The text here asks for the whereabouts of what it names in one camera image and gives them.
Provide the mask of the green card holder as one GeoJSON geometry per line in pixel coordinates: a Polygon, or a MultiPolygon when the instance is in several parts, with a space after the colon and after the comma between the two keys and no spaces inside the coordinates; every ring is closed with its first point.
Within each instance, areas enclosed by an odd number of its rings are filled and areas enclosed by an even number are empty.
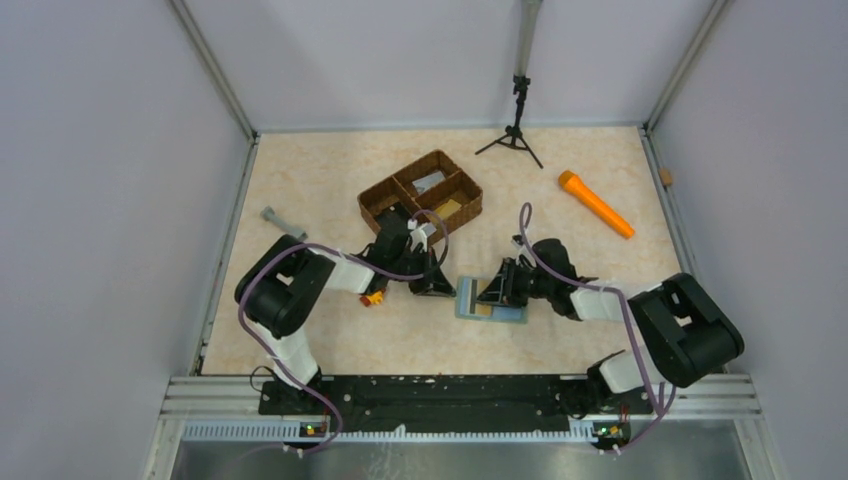
{"type": "Polygon", "coordinates": [[[461,320],[522,325],[528,322],[525,307],[512,307],[494,301],[481,301],[479,297],[488,280],[460,276],[456,287],[454,316],[461,320]]]}

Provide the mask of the grey striped credit card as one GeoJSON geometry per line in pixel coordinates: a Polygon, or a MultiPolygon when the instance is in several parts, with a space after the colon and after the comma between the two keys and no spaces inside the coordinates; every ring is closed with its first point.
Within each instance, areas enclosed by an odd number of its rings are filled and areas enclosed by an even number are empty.
{"type": "Polygon", "coordinates": [[[447,175],[441,170],[435,170],[411,182],[417,195],[421,195],[446,179],[447,175]]]}

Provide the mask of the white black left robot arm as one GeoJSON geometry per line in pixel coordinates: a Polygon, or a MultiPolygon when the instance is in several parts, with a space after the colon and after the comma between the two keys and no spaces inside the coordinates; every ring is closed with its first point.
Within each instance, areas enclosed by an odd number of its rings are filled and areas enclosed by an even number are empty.
{"type": "Polygon", "coordinates": [[[241,324],[254,322],[253,336],[270,354],[275,376],[285,383],[283,401],[297,413],[319,404],[319,366],[304,324],[325,290],[345,291],[367,306],[380,304],[388,285],[407,284],[416,296],[453,298],[454,286],[441,269],[446,259],[429,242],[436,232],[423,212],[391,207],[377,217],[374,241],[358,254],[281,236],[238,283],[234,299],[241,324]]]}

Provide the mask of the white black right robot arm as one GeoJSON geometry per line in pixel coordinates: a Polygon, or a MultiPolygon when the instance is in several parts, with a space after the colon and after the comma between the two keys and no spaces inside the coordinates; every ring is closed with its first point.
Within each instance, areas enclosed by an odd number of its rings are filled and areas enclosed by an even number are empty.
{"type": "Polygon", "coordinates": [[[678,273],[642,290],[580,276],[558,239],[527,245],[503,259],[478,302],[524,308],[545,300],[559,316],[574,321],[616,321],[635,343],[596,362],[587,371],[586,397],[600,412],[612,412],[646,380],[687,388],[741,356],[744,339],[701,284],[678,273]]]}

